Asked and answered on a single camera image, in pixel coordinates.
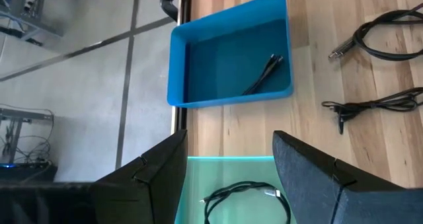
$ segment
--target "light wood surface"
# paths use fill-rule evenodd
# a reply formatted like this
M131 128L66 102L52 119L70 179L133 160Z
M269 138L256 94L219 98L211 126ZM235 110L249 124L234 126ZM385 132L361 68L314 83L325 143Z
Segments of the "light wood surface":
M192 19L250 0L192 0ZM356 49L341 62L328 54L365 21L423 0L288 0L294 94L290 98L188 111L190 155L272 154L272 133L286 131L320 150L404 187L423 187L423 110L372 110L338 133L321 102L363 102L423 86L423 57L376 59ZM389 52L423 48L423 26L378 26L368 44Z

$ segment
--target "coiled black cable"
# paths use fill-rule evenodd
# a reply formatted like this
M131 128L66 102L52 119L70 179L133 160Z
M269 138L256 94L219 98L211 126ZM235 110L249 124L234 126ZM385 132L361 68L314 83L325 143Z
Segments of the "coiled black cable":
M291 223L291 209L289 208L288 201L285 199L283 195L280 194L280 191L275 188L273 185L265 183L265 182L253 182L253 181L243 181L232 184L228 187L221 188L213 192L210 196L201 200L201 202L206 203L204 207L204 224L210 224L209 216L213 209L220 204L222 201L227 199L231 194L237 192L244 192L251 188L264 190L265 194L271 195L276 197L286 212L286 223Z
M416 99L422 93L423 87L416 87L374 101L349 102L346 104L324 101L322 106L330 108L338 114L339 133L343 134L344 122L355 118L364 110L372 108L382 108L394 112L411 112L415 110L423 104L423 102L418 102Z
M366 34L372 29L374 26L379 24L385 25L413 25L413 24L423 24L423 14L417 12L417 10L423 8L423 3L419 4L415 8L411 10L395 10L388 13L384 13L377 17L375 20L371 22L366 22L361 25L353 34L351 38L347 41L342 43L339 47L332 51L329 55L329 58L340 58L342 57L347 51L351 50L355 45L359 46L361 49L365 50L372 56L375 56L379 59L389 60L389 61L404 61L408 59L413 59L418 56L423 55L423 49L419 52L410 53L410 54L394 54L388 52L381 52L379 50L372 49L368 47L363 39ZM417 20L399 20L404 17L414 17L418 18Z

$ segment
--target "black wire on floor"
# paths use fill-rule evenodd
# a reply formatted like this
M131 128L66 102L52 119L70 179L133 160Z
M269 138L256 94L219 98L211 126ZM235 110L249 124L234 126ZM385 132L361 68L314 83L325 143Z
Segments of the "black wire on floor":
M282 204L282 207L284 208L284 211L286 213L286 223L287 224L291 223L291 209L289 207L288 201L280 193L280 191L277 188L265 182L242 181L242 182L234 183L228 187L218 189L212 194L210 194L210 196L201 200L201 202L205 203L204 224L210 224L209 216L212 213L213 209L218 204L226 200L231 194L244 192L250 189L263 190L265 194L269 196L274 196Z

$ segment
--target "audio cable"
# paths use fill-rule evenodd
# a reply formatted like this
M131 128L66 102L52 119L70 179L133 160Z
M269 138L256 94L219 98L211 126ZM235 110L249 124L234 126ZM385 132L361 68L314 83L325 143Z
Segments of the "audio cable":
M355 118L367 109L381 108L393 112L411 112L416 110L423 104L423 102L418 102L416 99L422 93L423 87L416 87L374 101L349 102L346 104L324 101L322 106L330 108L337 114L339 133L343 134L344 122Z
M264 70L260 77L255 81L246 91L243 92L243 95L254 94L257 89L263 84L271 74L280 66L281 62L284 60L282 56L275 56L272 54L269 61L264 66Z
M365 50L367 53L369 53L372 56L375 56L379 59L389 60L389 61L405 61L405 60L413 59L423 55L423 49L421 49L419 52L410 53L410 54L393 54L388 52L381 52L379 50L375 50L368 47L363 41L364 37L370 31L370 29L380 24L385 24L385 25L423 24L423 14L417 11L421 9L422 7L423 7L423 3L417 5L415 8L411 10L390 11L388 13L384 13L380 15L379 17L377 17L375 20L371 22L364 23L355 31L352 37L350 37L347 41L339 45L337 48L335 48L335 50L333 50L330 53L329 59L341 58L349 50L351 50L355 45ZM416 20L399 20L404 17L413 17L413 18L416 18Z
M204 224L210 224L209 216L212 213L213 209L222 201L226 200L231 194L244 192L251 188L263 190L266 195L274 196L276 199L278 199L278 201L284 207L286 213L286 224L291 223L291 209L289 208L288 201L283 195L281 195L280 191L277 188L265 182L242 181L232 184L228 187L218 189L212 194L210 194L210 196L200 201L206 204L204 206Z

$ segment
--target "blue light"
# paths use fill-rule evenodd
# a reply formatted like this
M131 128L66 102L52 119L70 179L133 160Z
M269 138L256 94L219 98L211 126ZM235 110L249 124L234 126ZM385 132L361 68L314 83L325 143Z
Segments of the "blue light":
M5 167L5 168L13 168L13 167L15 167L15 165L14 164L2 165L2 167Z

